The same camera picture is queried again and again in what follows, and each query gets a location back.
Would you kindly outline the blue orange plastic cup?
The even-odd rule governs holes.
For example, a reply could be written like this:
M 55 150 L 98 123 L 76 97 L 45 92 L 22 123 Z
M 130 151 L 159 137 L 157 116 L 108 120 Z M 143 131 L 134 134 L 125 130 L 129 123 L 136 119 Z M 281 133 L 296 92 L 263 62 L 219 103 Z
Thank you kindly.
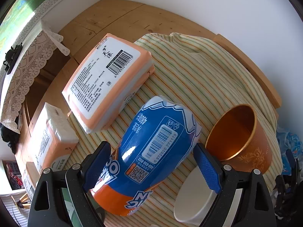
M 200 133 L 190 109 L 154 96 L 105 164 L 90 190 L 94 200 L 111 214 L 131 215 L 192 152 Z

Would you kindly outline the white frosted cup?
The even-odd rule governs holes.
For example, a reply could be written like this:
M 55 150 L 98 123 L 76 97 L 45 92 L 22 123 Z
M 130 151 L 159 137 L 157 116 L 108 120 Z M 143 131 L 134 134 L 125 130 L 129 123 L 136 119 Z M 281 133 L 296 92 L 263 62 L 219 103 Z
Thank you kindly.
M 200 169 L 195 167 L 186 178 L 175 200 L 175 219 L 181 223 L 199 226 L 216 196 L 216 192 L 207 185 Z

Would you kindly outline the orange gold cup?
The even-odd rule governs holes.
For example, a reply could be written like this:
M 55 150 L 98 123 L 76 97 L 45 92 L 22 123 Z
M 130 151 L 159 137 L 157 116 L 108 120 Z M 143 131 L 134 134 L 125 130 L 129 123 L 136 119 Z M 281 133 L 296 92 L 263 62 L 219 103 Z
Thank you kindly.
M 258 169 L 265 173 L 272 162 L 272 152 L 255 109 L 248 104 L 232 107 L 215 123 L 205 148 L 222 164 L 237 171 Z

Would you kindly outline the orange tissue pack middle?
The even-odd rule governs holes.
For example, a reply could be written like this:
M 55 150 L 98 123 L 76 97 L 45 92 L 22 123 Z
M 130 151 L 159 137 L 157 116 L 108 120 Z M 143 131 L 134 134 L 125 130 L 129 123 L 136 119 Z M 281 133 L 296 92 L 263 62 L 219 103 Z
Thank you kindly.
M 60 171 L 79 142 L 62 110 L 45 103 L 30 139 L 25 142 L 25 161 L 33 162 L 38 173 L 45 168 Z

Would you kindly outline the striped cloth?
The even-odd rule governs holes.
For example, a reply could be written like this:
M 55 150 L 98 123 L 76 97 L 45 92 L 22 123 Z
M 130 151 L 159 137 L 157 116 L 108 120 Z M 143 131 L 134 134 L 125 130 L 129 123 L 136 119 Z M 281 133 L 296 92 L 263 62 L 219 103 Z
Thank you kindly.
M 219 116 L 232 106 L 249 104 L 257 112 L 272 151 L 272 162 L 264 179 L 269 190 L 283 165 L 276 138 L 277 118 L 274 108 L 253 75 L 229 52 L 210 39 L 172 33 L 150 33 L 136 44 L 151 52 L 155 72 L 142 85 L 106 131 L 87 135 L 70 117 L 70 123 L 80 135 L 70 161 L 79 161 L 97 142 L 107 140 L 116 148 L 130 120 L 145 101 L 163 95 L 184 104 L 202 125 L 201 141 L 206 141 Z

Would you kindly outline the orange tissue pack large label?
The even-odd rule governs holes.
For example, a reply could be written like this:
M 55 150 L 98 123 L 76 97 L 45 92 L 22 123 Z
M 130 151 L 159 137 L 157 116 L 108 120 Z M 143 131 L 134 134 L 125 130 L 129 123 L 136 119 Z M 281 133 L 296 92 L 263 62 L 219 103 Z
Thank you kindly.
M 88 53 L 62 95 L 87 133 L 107 129 L 154 72 L 151 52 L 110 33 Z

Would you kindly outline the black figurine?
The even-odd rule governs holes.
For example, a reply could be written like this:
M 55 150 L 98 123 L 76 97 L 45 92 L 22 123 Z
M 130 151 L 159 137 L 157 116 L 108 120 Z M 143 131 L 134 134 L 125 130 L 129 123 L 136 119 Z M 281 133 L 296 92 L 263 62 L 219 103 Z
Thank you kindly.
M 7 75 L 9 75 L 14 68 L 14 65 L 21 53 L 22 48 L 22 43 L 20 43 L 19 45 L 16 45 L 15 48 L 11 47 L 11 49 L 9 49 L 6 53 L 3 65 L 5 67 Z

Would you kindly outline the white lace cloth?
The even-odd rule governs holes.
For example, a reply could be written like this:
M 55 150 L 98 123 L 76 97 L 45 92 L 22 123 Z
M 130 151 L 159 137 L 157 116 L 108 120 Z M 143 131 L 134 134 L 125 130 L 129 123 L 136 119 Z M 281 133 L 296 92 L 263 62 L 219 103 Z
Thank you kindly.
M 65 56 L 70 54 L 70 50 L 62 44 L 63 39 L 40 20 L 23 40 L 23 48 L 11 73 L 1 71 L 1 124 L 6 128 L 20 133 L 15 119 L 34 79 L 56 49 Z

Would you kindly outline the wall map poster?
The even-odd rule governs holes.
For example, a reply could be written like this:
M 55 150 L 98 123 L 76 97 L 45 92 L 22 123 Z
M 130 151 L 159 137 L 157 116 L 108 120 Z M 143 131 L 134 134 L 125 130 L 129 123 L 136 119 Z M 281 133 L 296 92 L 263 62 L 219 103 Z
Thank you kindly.
M 1 19 L 1 60 L 21 43 L 42 17 L 62 0 L 15 0 Z

